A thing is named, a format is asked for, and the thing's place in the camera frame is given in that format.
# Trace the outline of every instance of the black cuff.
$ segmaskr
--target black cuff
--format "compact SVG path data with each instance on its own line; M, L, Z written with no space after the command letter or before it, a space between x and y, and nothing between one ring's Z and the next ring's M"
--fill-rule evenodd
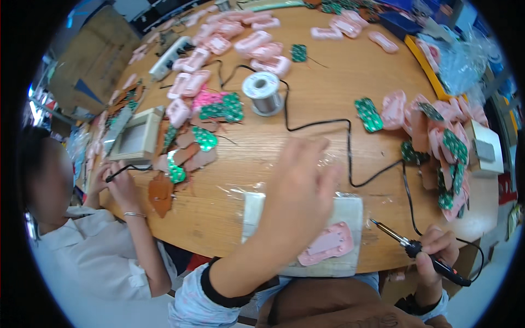
M239 296L239 297L233 297L228 298L224 297L221 294L219 294L215 288L213 288L212 283L209 281L209 269L212 267L213 263L215 263L217 260L219 260L219 257L214 257L210 262L209 265L204 271L202 272L201 276L201 286L204 294L215 304L218 304L220 306L224 306L225 308L240 308L250 302L250 299L254 296L254 294L258 291L268 289L270 287L276 286L279 284L279 277L275 276L269 281L265 282L261 286L259 286L256 290L251 292L248 295Z
M439 301L437 301L436 304L427 305L421 308L417 304L416 298L412 294L410 294L406 297L406 299L399 299L395 304L395 307L411 315L423 315L435 309L440 301L441 299L439 299Z

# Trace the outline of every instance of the solder wire spool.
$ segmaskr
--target solder wire spool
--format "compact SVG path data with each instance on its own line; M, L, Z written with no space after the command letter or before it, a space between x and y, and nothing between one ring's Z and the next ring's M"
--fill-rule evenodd
M232 10L229 0L215 0L215 5L219 7L220 12L227 12Z
M251 99L251 109L257 115L268 117L277 114L284 106L278 93L279 78L269 72L257 72L243 82L243 93Z

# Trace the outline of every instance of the white shirt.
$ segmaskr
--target white shirt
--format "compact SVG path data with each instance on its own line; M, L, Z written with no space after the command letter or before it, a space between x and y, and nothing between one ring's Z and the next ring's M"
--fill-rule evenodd
M60 228L39 237L56 256L64 272L88 292L110 300L150 299L151 291L127 224L105 209L69 207L70 219ZM157 241L173 282L177 270L164 245Z

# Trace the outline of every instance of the silver bracelet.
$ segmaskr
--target silver bracelet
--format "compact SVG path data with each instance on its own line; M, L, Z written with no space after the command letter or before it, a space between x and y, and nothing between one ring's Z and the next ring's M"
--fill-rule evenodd
M126 215L131 215L131 216L140 216L140 217L146 218L146 215L145 215L145 214L134 213L134 212L126 212L126 213L124 213L124 216L126 216Z

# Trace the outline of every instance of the soldering iron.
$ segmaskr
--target soldering iron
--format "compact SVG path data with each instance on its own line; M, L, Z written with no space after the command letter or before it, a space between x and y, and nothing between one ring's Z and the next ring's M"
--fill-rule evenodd
M395 233L392 229L388 228L386 225L381 222L370 219L374 222L378 228L383 230L387 235L397 240L402 247L405 248L406 254L410 258L415 258L416 255L421 252L421 243L417 240L408 240L406 237L402 237ZM434 255L429 254L432 264L434 265L434 270L437 273L441 274L443 277L447 278L451 282L459 286L468 287L472 283L471 280L463 278L455 269L451 268L449 265L443 262L442 259L436 258Z

